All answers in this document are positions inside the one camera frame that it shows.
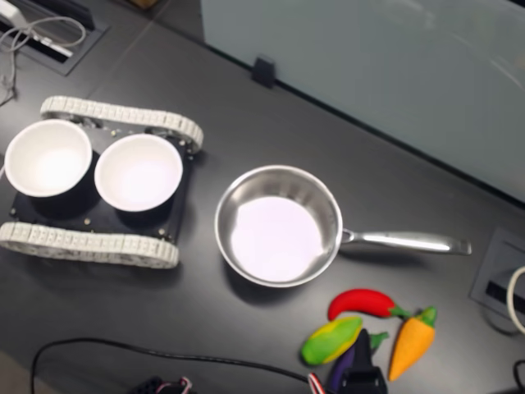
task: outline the black cable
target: black cable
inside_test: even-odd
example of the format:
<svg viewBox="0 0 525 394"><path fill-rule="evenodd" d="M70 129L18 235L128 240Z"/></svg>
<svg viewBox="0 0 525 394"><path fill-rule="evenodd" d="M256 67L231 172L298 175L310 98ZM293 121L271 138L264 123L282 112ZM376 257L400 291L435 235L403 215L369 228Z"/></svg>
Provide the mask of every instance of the black cable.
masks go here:
<svg viewBox="0 0 525 394"><path fill-rule="evenodd" d="M264 371L278 373L280 375L287 376L288 378L299 380L300 382L303 382L303 383L308 383L308 378L304 377L303 375L288 371L286 369L274 367L272 365L253 363L251 361L224 359L222 357L209 357L206 355L176 355L174 353L167 353L164 351L146 349L145 347L128 345L126 343L117 342L117 341L109 341L107 339L72 338L72 339L66 339L64 341L49 342L48 344L42 346L39 349L39 351L36 352L33 358L33 362L31 363L30 394L34 394L34 378L36 376L36 366L37 366L37 363L39 362L40 356L47 349L51 347L70 345L71 343L96 343L99 345L112 346L112 347L117 347L117 348L128 350L128 351L134 351L135 353L141 353L143 355L153 355L155 357L162 357L163 359L184 360L184 361L202 361L206 363L228 364L228 365L237 365L237 366L246 367L246 368L262 369ZM326 392L329 394L335 394L333 391L328 390L328 389L326 389Z"/></svg>
<svg viewBox="0 0 525 394"><path fill-rule="evenodd" d="M525 386L523 386L522 379L519 378L518 372L518 367L521 364L525 364L525 360L518 360L514 363L514 366L512 367L512 375L514 375L514 381L516 382L519 391L525 393Z"/></svg>

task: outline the stainless steel saucepan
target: stainless steel saucepan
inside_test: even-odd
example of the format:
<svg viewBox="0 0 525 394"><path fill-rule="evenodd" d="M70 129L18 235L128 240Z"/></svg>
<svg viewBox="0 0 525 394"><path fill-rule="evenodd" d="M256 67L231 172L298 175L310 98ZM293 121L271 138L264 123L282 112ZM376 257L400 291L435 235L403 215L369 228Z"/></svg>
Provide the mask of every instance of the stainless steel saucepan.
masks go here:
<svg viewBox="0 0 525 394"><path fill-rule="evenodd" d="M287 166L256 168L235 180L217 207L215 236L236 272L270 287L311 281L340 249L354 243L471 254L468 241L448 236L346 230L326 186L312 174Z"/></svg>

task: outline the white track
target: white track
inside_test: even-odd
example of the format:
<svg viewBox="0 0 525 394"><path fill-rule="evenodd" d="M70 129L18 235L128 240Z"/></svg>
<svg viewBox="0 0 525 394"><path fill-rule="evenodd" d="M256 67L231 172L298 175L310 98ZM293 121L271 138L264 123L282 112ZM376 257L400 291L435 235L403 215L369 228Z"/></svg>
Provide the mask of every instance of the white track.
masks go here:
<svg viewBox="0 0 525 394"><path fill-rule="evenodd" d="M42 118L66 118L96 126L114 121L167 131L186 141L191 153L202 148L203 131L190 119L171 112L122 107L80 98L54 96L45 100ZM23 222L0 227L0 245L42 258L116 263L148 268L174 268L179 261L175 245L149 236L95 234Z"/></svg>

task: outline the pan handle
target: pan handle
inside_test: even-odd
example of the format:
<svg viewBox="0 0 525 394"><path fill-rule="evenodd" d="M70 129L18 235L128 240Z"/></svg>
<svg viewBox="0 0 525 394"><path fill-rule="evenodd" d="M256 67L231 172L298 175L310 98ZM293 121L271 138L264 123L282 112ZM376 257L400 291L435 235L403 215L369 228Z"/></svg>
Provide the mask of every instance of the pan handle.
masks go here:
<svg viewBox="0 0 525 394"><path fill-rule="evenodd" d="M472 253L470 242L466 240L458 240L450 236L438 236L425 232L353 232L343 229L341 245L352 243L393 246L396 248L443 254L469 255Z"/></svg>

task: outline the white cable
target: white cable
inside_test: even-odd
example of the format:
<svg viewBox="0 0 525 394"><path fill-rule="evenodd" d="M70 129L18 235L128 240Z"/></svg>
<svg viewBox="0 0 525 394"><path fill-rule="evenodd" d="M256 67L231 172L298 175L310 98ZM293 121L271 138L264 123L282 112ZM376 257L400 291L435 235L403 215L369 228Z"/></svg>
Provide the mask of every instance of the white cable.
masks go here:
<svg viewBox="0 0 525 394"><path fill-rule="evenodd" d="M33 21L24 27L13 27L0 36L0 52L7 53L9 55L11 68L7 76L3 74L0 75L0 85L6 90L6 94L2 99L0 99L0 107L3 104L11 101L16 96L16 52L20 48L22 48L30 39L43 39L43 37L41 37L36 31L34 31L34 28L36 26L42 25L44 23L59 21L70 22L73 25L75 25L80 31L80 38L70 43L56 43L50 39L46 39L50 44L57 44L63 48L69 48L74 47L75 45L78 45L85 40L87 36L85 28L80 22L76 21L73 18L70 18L69 16L51 16L49 18L38 19L37 21ZM9 37L10 34L13 34L15 32L16 35L13 38L11 44L7 44L7 48L3 48L2 45L4 44L5 39ZM23 34L25 35L25 38L20 40L20 37Z"/></svg>
<svg viewBox="0 0 525 394"><path fill-rule="evenodd" d="M507 288L507 310L509 311L509 316L516 328L525 334L525 327L521 324L516 315L516 309L514 309L514 289L516 288L516 282L519 277L525 273L525 267L518 268L512 277L510 278L509 287Z"/></svg>

